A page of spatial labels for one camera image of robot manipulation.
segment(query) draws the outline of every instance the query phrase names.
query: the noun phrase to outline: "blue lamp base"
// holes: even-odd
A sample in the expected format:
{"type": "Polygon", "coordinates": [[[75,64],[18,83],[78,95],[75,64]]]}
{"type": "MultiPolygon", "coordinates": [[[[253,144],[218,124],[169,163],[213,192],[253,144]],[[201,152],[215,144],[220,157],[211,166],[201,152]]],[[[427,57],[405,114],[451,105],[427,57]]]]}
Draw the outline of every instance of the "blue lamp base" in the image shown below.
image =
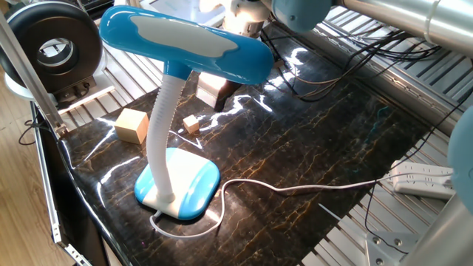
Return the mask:
{"type": "Polygon", "coordinates": [[[219,169],[210,160],[177,148],[166,149],[166,161],[175,200],[160,201],[149,165],[135,183],[137,200],[177,219],[198,217],[207,208],[217,189],[219,169]]]}

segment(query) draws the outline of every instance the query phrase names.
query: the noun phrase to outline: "marble table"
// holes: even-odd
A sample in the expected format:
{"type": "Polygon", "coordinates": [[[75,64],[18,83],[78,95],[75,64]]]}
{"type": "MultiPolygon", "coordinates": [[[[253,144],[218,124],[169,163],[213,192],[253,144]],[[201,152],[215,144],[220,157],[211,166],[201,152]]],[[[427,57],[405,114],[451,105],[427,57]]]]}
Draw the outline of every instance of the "marble table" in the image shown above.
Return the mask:
{"type": "MultiPolygon", "coordinates": [[[[275,41],[298,75],[323,81],[341,70],[316,52],[287,39],[275,41]]],[[[292,75],[286,73],[292,82],[292,75]]],[[[195,96],[189,79],[169,134],[179,147],[214,161],[222,182],[248,178],[283,188],[345,185],[382,177],[427,132],[413,116],[360,83],[345,81],[317,103],[295,99],[274,72],[270,84],[243,86],[215,113],[195,96]],[[195,115],[200,132],[188,134],[183,118],[195,115]]],[[[295,82],[300,93],[315,86],[295,82]]],[[[150,113],[156,92],[127,107],[150,113]]],[[[120,141],[113,123],[120,109],[58,142],[64,162],[92,219],[125,265],[297,265],[369,186],[346,191],[301,191],[286,197],[251,184],[225,192],[220,229],[195,240],[173,240],[149,224],[153,210],[135,199],[135,181],[147,164],[146,145],[120,141]]],[[[164,216],[159,226],[175,234],[205,231],[220,216],[219,189],[205,214],[190,222],[164,216]]]]}

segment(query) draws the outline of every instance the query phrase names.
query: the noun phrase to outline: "blue desk lamp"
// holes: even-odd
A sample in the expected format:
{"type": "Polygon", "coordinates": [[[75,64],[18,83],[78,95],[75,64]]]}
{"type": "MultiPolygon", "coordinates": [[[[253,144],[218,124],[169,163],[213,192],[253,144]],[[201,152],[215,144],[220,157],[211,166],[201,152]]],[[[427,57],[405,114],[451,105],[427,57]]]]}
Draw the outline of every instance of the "blue desk lamp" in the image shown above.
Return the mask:
{"type": "Polygon", "coordinates": [[[252,38],[127,6],[103,14],[100,35],[111,47],[165,62],[163,84],[149,121],[149,164],[137,179],[135,196],[178,219],[199,216],[218,186],[219,169],[190,152],[166,149],[186,80],[195,70],[237,83],[262,83],[273,67],[271,51],[252,38]]]}

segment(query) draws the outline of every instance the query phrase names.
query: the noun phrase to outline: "power strip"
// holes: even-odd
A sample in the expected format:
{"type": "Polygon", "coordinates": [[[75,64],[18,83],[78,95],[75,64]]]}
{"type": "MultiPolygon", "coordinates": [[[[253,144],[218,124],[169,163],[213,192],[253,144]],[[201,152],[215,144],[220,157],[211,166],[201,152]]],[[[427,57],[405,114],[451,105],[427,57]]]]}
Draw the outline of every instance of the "power strip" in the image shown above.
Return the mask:
{"type": "Polygon", "coordinates": [[[453,173],[453,169],[440,166],[430,166],[420,163],[402,163],[391,170],[390,174],[419,173],[393,177],[392,187],[395,192],[412,194],[435,199],[449,200],[455,194],[450,183],[450,177],[428,177],[428,174],[453,173]]]}

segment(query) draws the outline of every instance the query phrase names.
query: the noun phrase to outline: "wooden cube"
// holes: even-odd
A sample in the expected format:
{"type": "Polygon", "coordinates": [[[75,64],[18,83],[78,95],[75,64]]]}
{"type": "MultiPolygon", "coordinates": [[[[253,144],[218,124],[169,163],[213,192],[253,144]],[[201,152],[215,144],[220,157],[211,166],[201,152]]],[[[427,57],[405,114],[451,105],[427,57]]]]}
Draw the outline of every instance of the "wooden cube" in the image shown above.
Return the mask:
{"type": "Polygon", "coordinates": [[[190,134],[199,130],[199,121],[195,118],[194,115],[189,115],[188,117],[183,119],[184,127],[187,129],[187,132],[190,134]]]}
{"type": "Polygon", "coordinates": [[[148,114],[125,108],[115,121],[115,131],[119,139],[141,144],[148,134],[148,114]]]}

